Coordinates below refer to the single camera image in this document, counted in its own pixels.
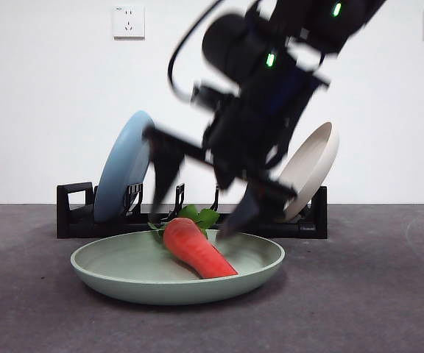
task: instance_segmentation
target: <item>beige plate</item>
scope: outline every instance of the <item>beige plate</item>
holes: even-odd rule
[[[332,123],[325,123],[315,130],[295,152],[279,182],[292,185],[297,191],[284,210],[284,217],[276,221],[292,220],[314,197],[325,180],[338,153],[339,136]]]
[[[94,290],[140,304],[181,305],[231,298],[264,284],[279,268],[284,249],[273,241],[238,233],[215,243],[238,274],[200,279],[155,239],[136,232],[89,243],[71,256],[78,277]]]

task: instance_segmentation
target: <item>plastic vegetable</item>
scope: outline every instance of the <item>plastic vegetable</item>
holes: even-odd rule
[[[205,229],[217,221],[218,213],[204,209],[198,214],[196,207],[189,205],[178,216],[160,229],[150,224],[162,233],[163,244],[175,257],[194,268],[202,278],[238,274],[204,235]]]

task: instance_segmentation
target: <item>robotic arm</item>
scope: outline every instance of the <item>robotic arm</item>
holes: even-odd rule
[[[169,81],[178,98],[214,114],[202,146],[193,146],[156,128],[144,132],[155,166],[152,213],[162,202],[186,155],[213,168],[218,186],[229,188],[235,178],[247,191],[220,229],[224,236],[252,218],[275,218],[296,195],[291,186],[269,178],[269,170],[285,157],[294,129],[307,103],[327,82],[313,71],[297,67],[289,54],[291,43],[305,43],[321,53],[338,54],[347,39],[363,27],[385,0],[278,0],[269,20],[254,1],[246,15],[228,13],[207,29],[205,59],[239,86],[239,95],[207,85],[180,92],[172,77],[174,61],[189,35],[223,0],[212,4],[193,25],[174,52]]]

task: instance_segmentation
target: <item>wall outlet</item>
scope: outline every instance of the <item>wall outlet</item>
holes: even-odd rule
[[[114,39],[145,38],[145,7],[142,5],[114,7],[112,33]]]

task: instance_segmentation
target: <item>dish rack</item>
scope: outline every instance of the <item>dish rack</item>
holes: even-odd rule
[[[69,194],[85,192],[85,204],[70,204]],[[151,205],[142,204],[143,184],[129,185],[125,191],[124,211],[115,220],[97,224],[93,219],[94,199],[97,187],[92,182],[57,186],[57,238],[106,238],[131,232],[150,230],[148,225]],[[174,205],[165,204],[160,210],[162,221],[170,221],[183,207],[185,185],[176,187]],[[224,219],[233,211],[235,205],[219,204],[219,189],[216,187],[212,204],[197,205],[198,208],[211,208],[217,211],[219,220],[211,227],[218,229]],[[311,203],[307,204],[299,215],[285,223],[254,221],[244,229],[245,233],[263,238],[328,238],[327,188],[321,186]]]

